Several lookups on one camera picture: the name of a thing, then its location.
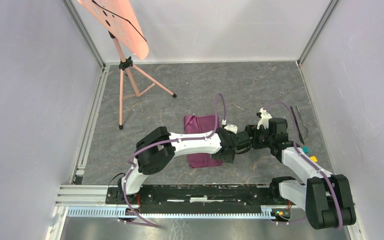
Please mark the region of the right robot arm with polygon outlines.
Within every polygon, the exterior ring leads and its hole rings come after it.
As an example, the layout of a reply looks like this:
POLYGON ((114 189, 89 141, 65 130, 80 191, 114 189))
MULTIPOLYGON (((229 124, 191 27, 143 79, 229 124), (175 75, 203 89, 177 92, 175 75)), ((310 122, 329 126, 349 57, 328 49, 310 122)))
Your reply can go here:
POLYGON ((325 170, 289 139, 288 122, 271 118, 267 126, 247 125, 253 149, 268 148, 276 159, 297 176, 272 179, 269 199, 275 204, 289 200, 301 208, 315 229, 341 228, 357 222, 348 178, 325 170))

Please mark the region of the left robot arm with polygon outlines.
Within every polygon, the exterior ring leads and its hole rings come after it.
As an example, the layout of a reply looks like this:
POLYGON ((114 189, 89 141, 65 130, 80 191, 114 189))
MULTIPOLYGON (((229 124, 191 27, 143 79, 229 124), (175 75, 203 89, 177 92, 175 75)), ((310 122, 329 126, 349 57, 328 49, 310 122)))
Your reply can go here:
POLYGON ((204 133, 168 132, 158 127, 136 144, 136 151, 128 159, 131 167, 120 181, 118 197, 125 204, 133 203, 147 176, 161 172, 176 157, 209 154, 213 159, 232 163, 236 155, 252 147, 246 131, 232 132, 218 127, 204 133))

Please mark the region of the black knife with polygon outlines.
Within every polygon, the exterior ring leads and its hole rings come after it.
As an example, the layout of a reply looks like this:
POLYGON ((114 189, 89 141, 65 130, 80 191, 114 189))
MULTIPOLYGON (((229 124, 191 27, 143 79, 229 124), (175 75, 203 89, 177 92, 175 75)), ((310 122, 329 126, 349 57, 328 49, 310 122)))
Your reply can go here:
POLYGON ((299 138, 299 141, 304 145, 305 144, 305 141, 304 141, 304 138, 303 138, 303 135, 301 133, 301 130, 299 128, 299 124, 298 124, 298 120, 297 120, 297 116, 295 114, 295 111, 294 111, 294 108, 292 106, 290 106, 290 110, 291 110, 291 113, 292 113, 292 118, 294 120, 294 123, 296 125, 296 129, 297 129, 297 132, 298 132, 298 138, 299 138))

